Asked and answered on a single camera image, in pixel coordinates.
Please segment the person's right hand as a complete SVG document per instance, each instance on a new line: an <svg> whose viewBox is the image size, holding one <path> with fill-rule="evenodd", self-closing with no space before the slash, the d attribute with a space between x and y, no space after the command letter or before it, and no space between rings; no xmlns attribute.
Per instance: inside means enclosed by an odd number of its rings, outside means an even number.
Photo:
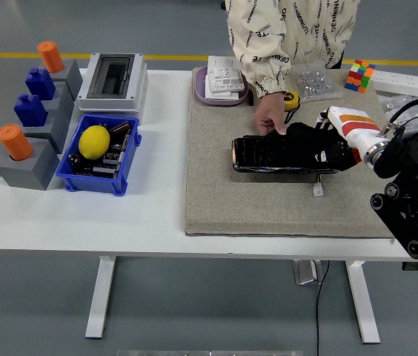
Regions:
<svg viewBox="0 0 418 356"><path fill-rule="evenodd" d="M259 135L276 131L280 135L286 134L284 121L285 101L284 93L270 93L260 99L253 115L253 123Z"/></svg>

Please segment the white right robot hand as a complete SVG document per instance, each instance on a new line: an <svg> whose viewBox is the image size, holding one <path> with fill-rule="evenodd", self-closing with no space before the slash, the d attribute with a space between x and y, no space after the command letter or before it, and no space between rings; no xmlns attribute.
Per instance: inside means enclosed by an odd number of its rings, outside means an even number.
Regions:
<svg viewBox="0 0 418 356"><path fill-rule="evenodd" d="M316 128L325 123L331 124L350 148L357 149L360 159L371 168L388 145L388 139L364 111L330 106L319 114Z"/></svg>

